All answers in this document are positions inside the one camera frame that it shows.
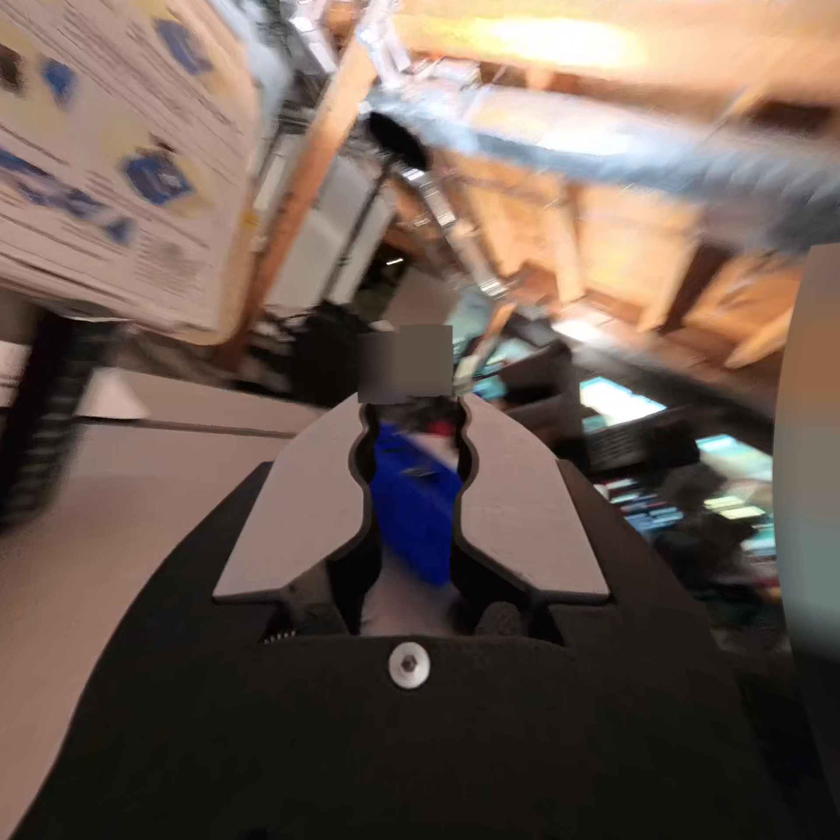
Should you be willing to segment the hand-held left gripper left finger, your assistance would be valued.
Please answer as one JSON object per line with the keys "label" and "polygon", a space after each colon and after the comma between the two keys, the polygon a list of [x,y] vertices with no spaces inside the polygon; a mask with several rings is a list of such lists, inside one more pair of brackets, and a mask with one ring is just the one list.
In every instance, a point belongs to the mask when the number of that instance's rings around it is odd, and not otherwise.
{"label": "hand-held left gripper left finger", "polygon": [[216,603],[278,601],[369,538],[372,498],[356,456],[370,432],[350,396],[280,451],[215,585]]}

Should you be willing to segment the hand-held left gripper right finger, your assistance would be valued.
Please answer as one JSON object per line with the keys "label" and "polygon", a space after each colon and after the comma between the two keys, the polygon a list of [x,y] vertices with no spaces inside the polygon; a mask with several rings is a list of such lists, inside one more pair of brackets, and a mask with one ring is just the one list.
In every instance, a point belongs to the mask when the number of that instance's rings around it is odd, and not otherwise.
{"label": "hand-held left gripper right finger", "polygon": [[460,405],[469,473],[454,524],[465,548],[533,602],[606,603],[610,588],[559,460],[476,395]]}

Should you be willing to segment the blue plastic box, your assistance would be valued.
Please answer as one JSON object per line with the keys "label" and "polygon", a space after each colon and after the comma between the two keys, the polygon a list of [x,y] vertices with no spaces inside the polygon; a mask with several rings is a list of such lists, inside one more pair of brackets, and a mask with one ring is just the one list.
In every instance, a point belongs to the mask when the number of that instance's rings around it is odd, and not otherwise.
{"label": "blue plastic box", "polygon": [[385,546],[421,581],[446,585],[462,487],[456,468],[393,423],[381,425],[374,455],[371,495]]}

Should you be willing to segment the computer monitor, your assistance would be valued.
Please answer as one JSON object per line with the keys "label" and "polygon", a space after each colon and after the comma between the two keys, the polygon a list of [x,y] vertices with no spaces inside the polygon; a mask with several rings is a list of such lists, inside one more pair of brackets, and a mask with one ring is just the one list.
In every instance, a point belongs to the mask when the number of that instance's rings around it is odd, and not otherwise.
{"label": "computer monitor", "polygon": [[727,434],[696,440],[700,460],[728,481],[756,481],[771,484],[773,457]]}
{"label": "computer monitor", "polygon": [[594,431],[662,413],[666,406],[602,376],[580,384],[581,405],[589,412],[584,430]]}

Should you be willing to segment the wooden poster board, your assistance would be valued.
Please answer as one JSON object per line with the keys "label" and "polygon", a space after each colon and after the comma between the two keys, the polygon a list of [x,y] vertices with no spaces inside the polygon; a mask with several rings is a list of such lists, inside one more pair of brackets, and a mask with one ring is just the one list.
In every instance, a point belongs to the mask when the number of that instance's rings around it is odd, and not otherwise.
{"label": "wooden poster board", "polygon": [[219,344],[244,308],[256,168],[276,56],[255,2],[143,2],[162,119],[149,130],[161,198],[152,277],[176,330]]}

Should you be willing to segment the printed instruction poster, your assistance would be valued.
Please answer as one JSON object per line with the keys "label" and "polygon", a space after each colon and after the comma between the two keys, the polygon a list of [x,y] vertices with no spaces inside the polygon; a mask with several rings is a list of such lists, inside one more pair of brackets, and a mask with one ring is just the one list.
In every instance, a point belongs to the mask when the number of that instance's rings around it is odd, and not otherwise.
{"label": "printed instruction poster", "polygon": [[215,333],[259,104],[213,2],[1,2],[2,287]]}

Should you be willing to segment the silver ceiling duct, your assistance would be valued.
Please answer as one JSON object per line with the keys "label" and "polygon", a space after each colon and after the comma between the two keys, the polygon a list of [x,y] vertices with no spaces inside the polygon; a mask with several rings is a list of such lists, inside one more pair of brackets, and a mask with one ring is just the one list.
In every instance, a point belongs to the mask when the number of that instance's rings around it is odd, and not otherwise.
{"label": "silver ceiling duct", "polygon": [[788,253],[838,242],[838,147],[712,128],[575,96],[420,80],[366,103],[423,142],[592,184],[635,186],[734,217],[724,234]]}

